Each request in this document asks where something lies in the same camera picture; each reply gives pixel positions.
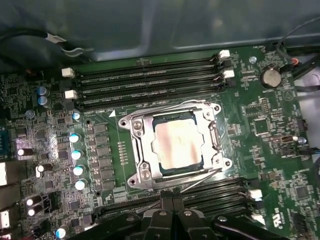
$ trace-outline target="motherboard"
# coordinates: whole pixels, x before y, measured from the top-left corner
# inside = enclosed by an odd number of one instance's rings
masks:
[[[66,239],[179,189],[206,218],[320,239],[287,65],[261,45],[2,74],[0,234]]]

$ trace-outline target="cpu socket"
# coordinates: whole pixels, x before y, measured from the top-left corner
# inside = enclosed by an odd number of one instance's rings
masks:
[[[225,171],[216,127],[218,104],[190,100],[178,105],[137,110],[118,122],[130,131],[136,174],[128,185],[163,189],[201,180],[210,172]]]

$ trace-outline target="integrated circuit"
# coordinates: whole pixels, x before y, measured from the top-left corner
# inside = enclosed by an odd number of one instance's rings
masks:
[[[95,125],[94,127],[94,132],[96,134],[99,134],[99,133],[104,133],[107,131],[107,127],[105,124],[99,124],[99,125]]]
[[[77,210],[80,208],[80,202],[79,201],[73,201],[73,202],[70,202],[70,208],[72,210]]]
[[[295,189],[295,191],[296,191],[296,197],[298,198],[298,199],[305,199],[305,198],[307,198],[308,197],[308,189],[307,189],[307,187],[306,186],[300,186],[300,187],[297,187],[296,189]]]

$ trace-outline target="blue capacitor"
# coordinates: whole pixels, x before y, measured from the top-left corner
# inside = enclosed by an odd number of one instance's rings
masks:
[[[50,91],[49,91],[46,87],[44,87],[44,86],[39,86],[39,87],[37,88],[37,90],[36,90],[36,93],[37,93],[38,95],[40,95],[40,96],[45,96],[45,97],[47,97],[47,96],[49,96]]]
[[[38,104],[44,108],[48,108],[51,105],[51,101],[47,97],[41,96],[38,98]]]

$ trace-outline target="green circuit board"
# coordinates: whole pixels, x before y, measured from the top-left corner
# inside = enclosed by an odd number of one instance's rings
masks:
[[[136,173],[136,163],[131,135],[119,128],[118,121],[136,110],[193,99],[207,100],[222,108],[216,116],[217,129],[223,155],[232,160],[233,166],[212,181],[238,177],[258,179],[263,207],[251,210],[263,216],[266,229],[295,239],[299,233],[293,215],[299,213],[304,216],[308,231],[305,238],[299,239],[319,239],[320,192],[312,157],[299,154],[300,149],[309,145],[299,145],[295,140],[307,137],[306,129],[301,128],[303,116],[292,75],[290,72],[282,73],[280,86],[272,89],[264,88],[260,81],[260,74],[265,68],[280,68],[287,62],[275,51],[266,52],[264,46],[237,47],[229,51],[234,70],[233,86],[202,94],[196,91],[197,84],[193,84],[186,97],[177,94],[177,98],[159,98],[137,104],[135,99],[138,98],[132,98],[129,104],[124,105],[113,106],[111,101],[99,109],[87,110],[84,107],[80,110],[79,121],[72,118],[74,111],[64,106],[62,86],[68,80],[59,71],[44,70],[32,80],[20,74],[1,75],[2,98],[10,113],[10,119],[2,121],[10,138],[11,153],[7,155],[11,155],[12,160],[19,147],[32,147],[36,152],[36,156],[19,159],[29,161],[30,178],[21,183],[23,197],[49,192],[59,192],[60,196],[59,209],[49,213],[51,232],[41,239],[52,239],[52,231],[62,224],[69,225],[71,235],[81,233],[93,223],[88,216],[96,208],[158,195],[159,191],[150,192],[128,185],[128,179]],[[207,59],[218,52],[208,50],[72,66],[80,73],[73,81],[101,71]],[[256,62],[250,62],[251,57],[256,57]],[[47,96],[51,101],[50,107],[37,103],[38,86],[50,90]],[[126,92],[127,86],[119,85],[116,90]],[[105,97],[103,94],[108,93],[101,93],[96,98]],[[93,100],[92,106],[98,103]],[[34,117],[26,118],[27,110],[33,110]],[[69,142],[68,137],[73,133],[81,136],[80,142]],[[74,150],[81,150],[84,153],[82,158],[71,159]],[[102,152],[98,156],[102,156],[106,163],[104,167],[95,160],[98,151]],[[52,163],[52,171],[45,172],[42,178],[35,177],[34,167],[47,162]],[[74,176],[72,169],[76,165],[86,166],[81,178],[87,179],[88,185],[83,191],[75,189],[79,178]],[[48,214],[40,213],[23,219],[23,231],[27,235],[30,225],[47,218]],[[70,225],[71,220],[75,220],[73,225]]]

